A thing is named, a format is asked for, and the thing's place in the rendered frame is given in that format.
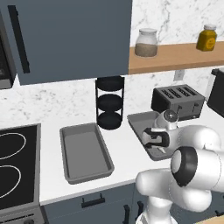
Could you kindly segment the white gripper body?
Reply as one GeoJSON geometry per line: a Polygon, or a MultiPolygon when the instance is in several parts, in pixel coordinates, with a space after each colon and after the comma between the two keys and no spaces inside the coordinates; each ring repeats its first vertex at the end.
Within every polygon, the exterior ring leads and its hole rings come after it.
{"type": "Polygon", "coordinates": [[[166,131],[146,128],[142,133],[142,143],[147,148],[167,148],[170,145],[170,137],[166,131]]]}

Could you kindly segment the grey rectangular tupperware tray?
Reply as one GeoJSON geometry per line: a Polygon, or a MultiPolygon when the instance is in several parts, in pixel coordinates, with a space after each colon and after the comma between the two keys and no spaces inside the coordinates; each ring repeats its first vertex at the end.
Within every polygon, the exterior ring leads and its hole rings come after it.
{"type": "Polygon", "coordinates": [[[96,123],[64,127],[59,134],[64,175],[70,185],[112,174],[115,167],[96,123]]]}
{"type": "MultiPolygon", "coordinates": [[[[142,133],[146,128],[149,128],[154,123],[154,120],[159,116],[159,113],[156,111],[143,112],[128,115],[128,122],[130,127],[135,132],[140,143],[142,142],[142,133]]],[[[172,157],[173,150],[164,149],[164,152],[159,150],[157,147],[147,148],[144,146],[144,149],[148,153],[149,157],[153,161],[160,161],[172,157]]]]}

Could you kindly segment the dark grey four-slot toaster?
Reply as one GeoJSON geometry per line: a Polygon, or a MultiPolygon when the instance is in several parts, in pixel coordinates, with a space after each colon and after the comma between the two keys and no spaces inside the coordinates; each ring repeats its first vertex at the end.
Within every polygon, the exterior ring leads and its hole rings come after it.
{"type": "Polygon", "coordinates": [[[177,85],[153,89],[151,109],[162,113],[172,109],[180,121],[199,118],[205,97],[190,86],[177,85]]]}

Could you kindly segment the black three-tier stand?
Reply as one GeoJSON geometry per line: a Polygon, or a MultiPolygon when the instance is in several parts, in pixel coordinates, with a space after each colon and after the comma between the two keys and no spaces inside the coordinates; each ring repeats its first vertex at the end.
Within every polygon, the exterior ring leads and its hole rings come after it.
{"type": "Polygon", "coordinates": [[[124,81],[122,76],[95,81],[96,121],[105,130],[116,130],[122,124],[124,81]]]}

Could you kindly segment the blue-grey lower cupboard door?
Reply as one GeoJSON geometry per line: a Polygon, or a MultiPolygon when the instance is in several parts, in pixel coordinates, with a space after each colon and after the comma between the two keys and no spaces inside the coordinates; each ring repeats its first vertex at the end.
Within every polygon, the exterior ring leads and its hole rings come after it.
{"type": "Polygon", "coordinates": [[[88,216],[90,224],[123,224],[124,205],[131,209],[132,199],[123,199],[92,209],[88,216]]]}
{"type": "Polygon", "coordinates": [[[146,203],[147,203],[147,197],[140,194],[138,190],[135,190],[133,193],[131,218],[129,224],[136,224],[138,216],[146,208],[146,203]]]}

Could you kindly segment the blue-grey cupboard door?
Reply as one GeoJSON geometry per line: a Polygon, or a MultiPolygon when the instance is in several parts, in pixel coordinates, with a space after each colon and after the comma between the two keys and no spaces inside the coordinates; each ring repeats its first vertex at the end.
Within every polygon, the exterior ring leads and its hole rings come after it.
{"type": "Polygon", "coordinates": [[[132,0],[0,0],[22,85],[126,74],[132,0]],[[8,5],[15,5],[30,72],[24,73],[8,5]]]}
{"type": "Polygon", "coordinates": [[[147,203],[147,197],[140,194],[138,190],[135,190],[133,193],[131,218],[129,224],[136,224],[138,216],[146,208],[146,203],[147,203]]]}
{"type": "Polygon", "coordinates": [[[131,209],[132,199],[123,199],[92,209],[88,216],[90,224],[123,224],[124,205],[131,209]]]}

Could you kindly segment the glass jar with white lid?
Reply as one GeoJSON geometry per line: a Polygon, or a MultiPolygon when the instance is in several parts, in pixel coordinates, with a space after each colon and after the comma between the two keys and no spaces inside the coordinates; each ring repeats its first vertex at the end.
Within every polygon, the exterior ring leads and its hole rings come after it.
{"type": "Polygon", "coordinates": [[[157,31],[152,28],[142,28],[135,45],[135,55],[149,58],[158,54],[157,31]]]}

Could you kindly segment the blue-grey drawer front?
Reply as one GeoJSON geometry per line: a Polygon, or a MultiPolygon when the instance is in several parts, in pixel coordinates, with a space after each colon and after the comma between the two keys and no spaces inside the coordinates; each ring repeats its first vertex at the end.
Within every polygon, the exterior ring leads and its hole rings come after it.
{"type": "Polygon", "coordinates": [[[46,224],[90,224],[88,216],[92,209],[105,206],[119,200],[132,199],[134,185],[122,185],[105,191],[82,195],[77,198],[66,199],[43,206],[45,210],[46,224]],[[86,208],[81,207],[82,200],[90,201],[105,198],[105,202],[86,208]]]}

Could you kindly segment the yellow jar with white lid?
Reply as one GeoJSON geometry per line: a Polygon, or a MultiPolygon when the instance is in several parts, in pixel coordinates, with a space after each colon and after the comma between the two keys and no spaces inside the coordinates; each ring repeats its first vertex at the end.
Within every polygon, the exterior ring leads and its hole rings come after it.
{"type": "Polygon", "coordinates": [[[202,52],[209,52],[214,49],[217,34],[216,26],[213,24],[205,24],[204,30],[199,34],[196,48],[202,52]]]}

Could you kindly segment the blue-grey upper cupboard door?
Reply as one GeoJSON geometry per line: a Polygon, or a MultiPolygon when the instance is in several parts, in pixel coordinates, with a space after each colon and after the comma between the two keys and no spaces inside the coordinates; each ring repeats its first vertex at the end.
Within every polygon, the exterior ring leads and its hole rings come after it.
{"type": "Polygon", "coordinates": [[[126,74],[132,0],[0,0],[22,85],[126,74]],[[15,5],[30,72],[24,73],[8,5],[15,5]]]}

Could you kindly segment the black hob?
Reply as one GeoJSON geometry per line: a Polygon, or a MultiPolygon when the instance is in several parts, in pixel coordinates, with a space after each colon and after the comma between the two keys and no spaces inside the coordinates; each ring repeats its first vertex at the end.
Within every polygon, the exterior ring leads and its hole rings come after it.
{"type": "Polygon", "coordinates": [[[0,210],[39,203],[40,125],[0,129],[0,210]]]}

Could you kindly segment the grey oven front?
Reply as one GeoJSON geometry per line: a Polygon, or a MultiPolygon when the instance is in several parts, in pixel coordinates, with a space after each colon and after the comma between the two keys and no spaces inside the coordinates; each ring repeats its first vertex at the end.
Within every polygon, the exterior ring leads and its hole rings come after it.
{"type": "Polygon", "coordinates": [[[0,216],[0,224],[45,224],[39,206],[0,216]]]}

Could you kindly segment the grey microwave oven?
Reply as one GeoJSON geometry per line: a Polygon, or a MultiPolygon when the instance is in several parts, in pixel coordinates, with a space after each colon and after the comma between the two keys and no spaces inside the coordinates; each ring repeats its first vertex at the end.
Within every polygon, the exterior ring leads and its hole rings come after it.
{"type": "Polygon", "coordinates": [[[16,76],[17,70],[0,12],[0,90],[12,88],[16,76]]]}

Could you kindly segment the white wall socket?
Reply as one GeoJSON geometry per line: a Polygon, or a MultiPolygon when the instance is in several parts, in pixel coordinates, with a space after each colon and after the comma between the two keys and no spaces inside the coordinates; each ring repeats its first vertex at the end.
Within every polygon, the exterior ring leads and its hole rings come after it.
{"type": "Polygon", "coordinates": [[[184,70],[176,70],[174,74],[174,81],[182,81],[185,75],[184,70]]]}

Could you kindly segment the wooden wall shelf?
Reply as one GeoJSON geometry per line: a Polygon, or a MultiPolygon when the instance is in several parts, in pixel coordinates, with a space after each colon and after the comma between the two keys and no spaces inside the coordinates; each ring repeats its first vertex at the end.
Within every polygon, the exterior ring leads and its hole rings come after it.
{"type": "Polygon", "coordinates": [[[218,41],[211,52],[196,49],[195,43],[160,45],[157,56],[141,58],[135,48],[129,49],[129,74],[147,74],[171,70],[224,65],[224,41],[218,41]]]}

